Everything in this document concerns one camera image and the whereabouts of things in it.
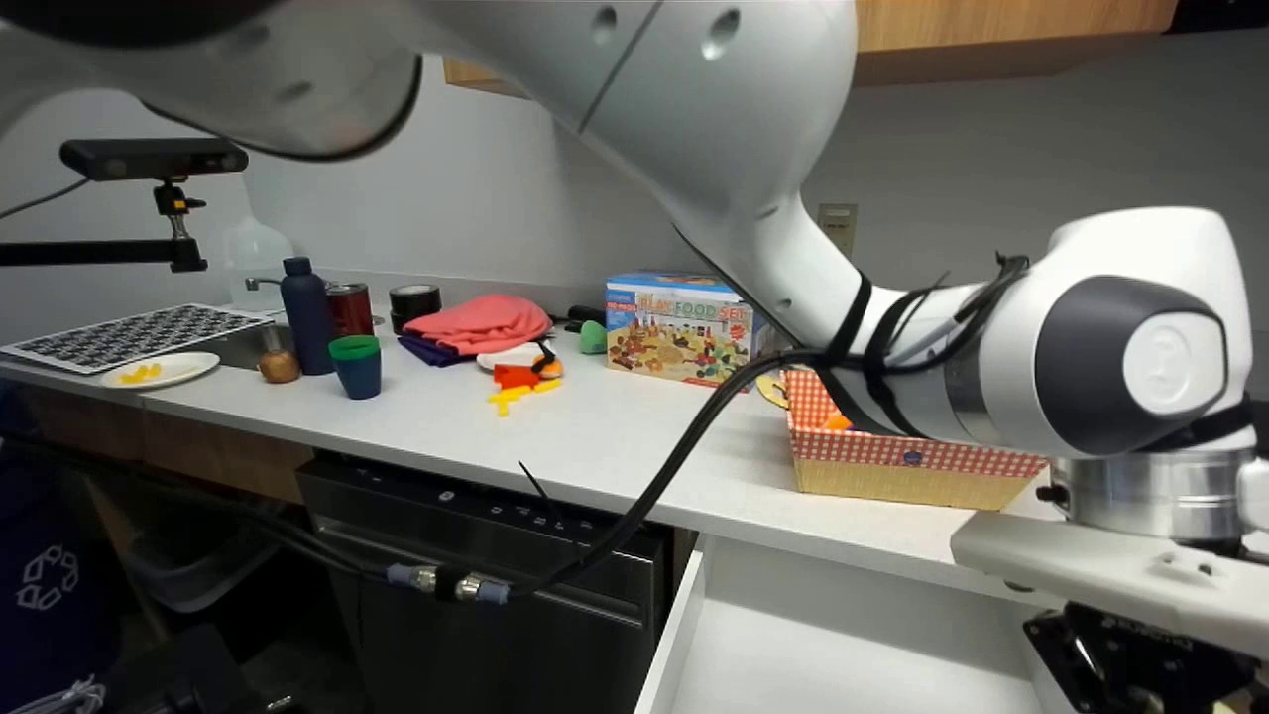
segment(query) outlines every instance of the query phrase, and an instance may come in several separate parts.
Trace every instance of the plate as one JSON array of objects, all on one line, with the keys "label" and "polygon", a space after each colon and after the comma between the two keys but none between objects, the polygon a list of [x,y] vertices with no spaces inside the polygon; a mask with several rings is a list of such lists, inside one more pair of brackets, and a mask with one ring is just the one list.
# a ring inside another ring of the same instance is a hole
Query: plate
[{"label": "plate", "polygon": [[99,376],[105,391],[123,391],[123,392],[144,392],[144,391],[161,391],[161,384],[184,384],[193,380],[209,371],[220,371],[220,352],[161,352],[149,361],[132,361],[123,371],[110,371]]}]

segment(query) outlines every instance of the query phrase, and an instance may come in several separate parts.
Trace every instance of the wooden shelf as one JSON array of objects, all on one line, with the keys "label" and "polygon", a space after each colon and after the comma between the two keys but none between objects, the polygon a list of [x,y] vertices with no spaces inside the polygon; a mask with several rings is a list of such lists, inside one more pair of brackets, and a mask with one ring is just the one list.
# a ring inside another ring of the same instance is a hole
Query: wooden shelf
[{"label": "wooden shelf", "polygon": [[[1163,36],[1179,0],[855,0],[855,85],[1047,77]],[[517,96],[477,65],[444,78]]]}]

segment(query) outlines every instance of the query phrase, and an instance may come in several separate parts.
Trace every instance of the white wall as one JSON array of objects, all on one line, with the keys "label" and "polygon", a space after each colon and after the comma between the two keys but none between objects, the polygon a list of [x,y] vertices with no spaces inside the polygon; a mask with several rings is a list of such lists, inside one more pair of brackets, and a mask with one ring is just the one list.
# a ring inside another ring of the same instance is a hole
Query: white wall
[{"label": "white wall", "polygon": [[[1067,77],[869,86],[820,160],[808,200],[861,201],[855,260],[875,282],[993,274],[993,249],[1038,254],[1050,225],[1126,201],[1212,201],[1228,213],[1269,352],[1269,34],[1158,41]],[[0,208],[68,184],[71,135],[172,135],[132,101],[77,90],[0,135]],[[625,265],[697,265],[666,219],[524,101],[455,90],[430,65],[405,135],[361,162],[253,160],[198,180],[209,279],[148,272],[0,272],[0,338],[128,303],[225,294],[249,209],[327,274],[463,279],[596,291]],[[89,187],[0,240],[161,234],[148,187]]]}]

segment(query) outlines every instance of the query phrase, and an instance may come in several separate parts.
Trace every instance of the drawer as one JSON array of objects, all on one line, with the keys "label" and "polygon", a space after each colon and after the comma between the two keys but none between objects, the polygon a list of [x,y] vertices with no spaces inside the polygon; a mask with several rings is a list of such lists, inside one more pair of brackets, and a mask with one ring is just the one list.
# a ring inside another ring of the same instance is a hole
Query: drawer
[{"label": "drawer", "polygon": [[1014,602],[734,539],[689,557],[639,714],[1038,714]]}]

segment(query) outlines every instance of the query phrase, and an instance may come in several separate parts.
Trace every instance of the cup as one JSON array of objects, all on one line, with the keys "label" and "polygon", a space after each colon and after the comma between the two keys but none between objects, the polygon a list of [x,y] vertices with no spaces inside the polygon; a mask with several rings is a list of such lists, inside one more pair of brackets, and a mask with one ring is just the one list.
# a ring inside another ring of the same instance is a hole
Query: cup
[{"label": "cup", "polygon": [[379,342],[372,334],[346,334],[331,342],[335,373],[341,376],[348,402],[368,402],[383,384]]},{"label": "cup", "polygon": [[440,291],[431,285],[395,285],[387,298],[391,298],[391,334],[399,334],[414,319],[440,311]]},{"label": "cup", "polygon": [[368,291],[361,282],[327,282],[335,338],[372,334]]}]

